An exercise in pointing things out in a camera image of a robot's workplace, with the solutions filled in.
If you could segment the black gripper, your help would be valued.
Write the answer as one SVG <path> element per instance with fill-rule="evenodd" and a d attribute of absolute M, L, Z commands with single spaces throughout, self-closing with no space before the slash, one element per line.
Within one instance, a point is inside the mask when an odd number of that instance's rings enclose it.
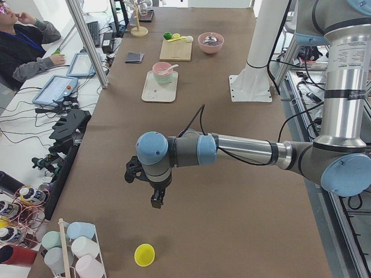
<path fill-rule="evenodd" d="M 151 205 L 153 208 L 160 209 L 163 205 L 163 199 L 165 197 L 166 188 L 168 187 L 167 182 L 151 182 L 150 185 L 154 189 L 154 193 L 151 196 Z"/>

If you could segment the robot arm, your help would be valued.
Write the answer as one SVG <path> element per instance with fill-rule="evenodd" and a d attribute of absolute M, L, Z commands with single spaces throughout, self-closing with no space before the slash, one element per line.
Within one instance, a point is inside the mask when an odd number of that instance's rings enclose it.
<path fill-rule="evenodd" d="M 270 141 L 195 131 L 139 137 L 135 178 L 154 190 L 151 205 L 163 205 L 175 167 L 204 166 L 229 157 L 252 166 L 275 165 L 341 197 L 370 187 L 370 157 L 361 139 L 370 63 L 369 1 L 300 1 L 296 36 L 306 46 L 329 43 L 320 135 L 313 142 Z"/>

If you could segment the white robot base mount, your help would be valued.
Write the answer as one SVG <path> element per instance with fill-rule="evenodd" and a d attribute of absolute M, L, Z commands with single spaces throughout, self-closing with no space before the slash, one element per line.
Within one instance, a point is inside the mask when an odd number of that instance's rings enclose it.
<path fill-rule="evenodd" d="M 261 3 L 245 68 L 238 75 L 229 76 L 233 102 L 272 101 L 268 63 L 282 32 L 290 3 L 285 0 Z"/>

